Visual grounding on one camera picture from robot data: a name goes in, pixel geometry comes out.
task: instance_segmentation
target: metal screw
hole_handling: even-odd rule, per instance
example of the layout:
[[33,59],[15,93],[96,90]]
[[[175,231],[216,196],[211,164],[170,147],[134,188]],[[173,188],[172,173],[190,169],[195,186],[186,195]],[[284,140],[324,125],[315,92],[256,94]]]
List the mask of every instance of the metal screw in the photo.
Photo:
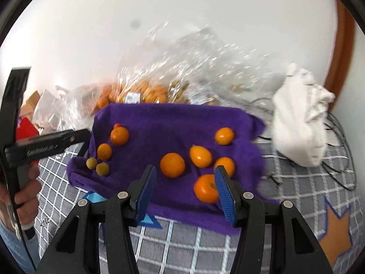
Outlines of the metal screw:
[[253,199],[253,193],[251,193],[251,192],[249,192],[249,191],[244,192],[244,193],[243,193],[243,197],[244,197],[245,199],[251,200],[251,199]]
[[126,191],[121,191],[120,193],[118,193],[119,199],[125,199],[126,197],[128,197],[128,193]]
[[292,202],[290,202],[290,201],[284,201],[284,203],[283,203],[283,205],[286,207],[286,208],[291,208],[291,207],[293,207],[293,203]]
[[77,204],[78,204],[80,207],[85,206],[87,203],[88,203],[88,201],[87,201],[86,199],[81,199],[80,201],[78,201],[78,202],[77,202]]

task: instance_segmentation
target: purple towel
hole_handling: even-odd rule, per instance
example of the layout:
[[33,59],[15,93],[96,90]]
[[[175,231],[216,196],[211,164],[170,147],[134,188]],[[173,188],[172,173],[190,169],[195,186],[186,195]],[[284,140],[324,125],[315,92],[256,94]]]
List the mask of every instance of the purple towel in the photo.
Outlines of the purple towel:
[[[121,123],[130,134],[123,146],[110,142],[110,132],[115,123]],[[214,135],[222,127],[235,132],[231,145],[215,143]],[[85,158],[74,157],[67,166],[71,185],[95,191],[110,198],[125,191],[132,180],[139,179],[148,164],[156,166],[157,182],[148,213],[175,219],[222,234],[237,233],[225,220],[220,203],[200,202],[193,191],[196,179],[203,174],[213,174],[213,166],[199,169],[189,159],[192,145],[206,147],[214,161],[231,157],[236,162],[232,179],[254,194],[263,175],[264,162],[260,150],[251,143],[263,132],[264,124],[241,109],[183,104],[110,104],[99,111],[94,119],[89,155],[96,156],[101,143],[109,143],[113,154],[107,163],[110,173],[100,177],[85,165]],[[161,158],[169,153],[180,154],[186,170],[178,178],[167,178],[159,168]]]

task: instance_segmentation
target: finger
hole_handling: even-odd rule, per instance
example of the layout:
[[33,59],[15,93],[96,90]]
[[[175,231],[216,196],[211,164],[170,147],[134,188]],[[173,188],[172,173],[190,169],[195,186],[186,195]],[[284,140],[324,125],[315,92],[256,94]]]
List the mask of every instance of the finger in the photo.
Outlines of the finger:
[[6,205],[10,204],[8,190],[2,184],[0,184],[0,201],[5,203]]
[[18,212],[19,221],[23,223],[26,219],[34,214],[34,211],[38,210],[38,206],[39,202],[37,198],[33,198],[24,203],[22,207],[16,210]]
[[32,167],[30,167],[30,169],[29,169],[29,178],[31,180],[33,180],[33,179],[36,179],[39,175],[40,175],[40,171],[38,168],[38,164],[32,165]]
[[30,181],[25,186],[25,188],[23,188],[21,191],[19,191],[15,194],[15,197],[14,197],[15,203],[20,205],[20,204],[23,204],[23,203],[29,201],[30,199],[37,196],[37,194],[41,191],[41,189],[42,189],[42,185],[39,181],[37,181],[35,179]]
[[27,225],[30,224],[34,221],[34,219],[37,217],[38,215],[38,208],[36,210],[34,210],[34,212],[32,214],[30,214],[28,217],[26,217],[25,219],[23,219],[21,222],[21,225]]

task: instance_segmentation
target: checkered blanket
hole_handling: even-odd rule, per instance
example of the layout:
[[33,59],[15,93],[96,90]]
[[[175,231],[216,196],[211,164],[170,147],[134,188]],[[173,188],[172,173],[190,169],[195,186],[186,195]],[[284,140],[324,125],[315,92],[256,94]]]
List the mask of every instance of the checkered blanket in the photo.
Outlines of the checkered blanket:
[[[42,256],[56,231],[77,201],[86,191],[69,185],[66,165],[77,155],[78,146],[64,154],[40,161],[39,180],[43,188],[39,195],[40,212],[35,228],[39,235],[39,254]],[[325,206],[327,199],[341,214],[350,206],[350,233],[352,249],[342,255],[334,266],[336,274],[343,274],[353,264],[365,245],[362,206],[356,192],[346,191],[329,177],[322,167],[304,168],[294,165],[280,156],[271,143],[259,143],[265,159],[266,173],[278,182],[263,179],[259,190],[262,195],[282,201],[293,201],[316,237],[325,232]],[[328,146],[324,159],[330,166],[343,169],[347,157],[342,147]],[[352,170],[337,175],[344,185],[354,184]],[[156,217],[162,230],[138,227],[130,228],[134,254],[140,273],[229,273],[238,244],[237,236],[224,236],[208,230]],[[268,273],[271,254],[271,227],[266,226],[262,273]],[[106,248],[100,230],[99,257],[102,274],[108,273]]]

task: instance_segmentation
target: wall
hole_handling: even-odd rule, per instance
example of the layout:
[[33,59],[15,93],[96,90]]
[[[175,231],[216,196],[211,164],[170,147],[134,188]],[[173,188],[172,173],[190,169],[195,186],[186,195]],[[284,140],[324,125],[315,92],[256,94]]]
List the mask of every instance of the wall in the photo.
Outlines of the wall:
[[355,161],[358,192],[365,205],[365,35],[357,25],[349,74],[333,114],[339,119]]
[[0,89],[13,66],[32,66],[28,92],[113,78],[121,55],[151,27],[197,17],[228,43],[279,55],[282,71],[297,62],[324,82],[334,0],[34,0],[0,48]]

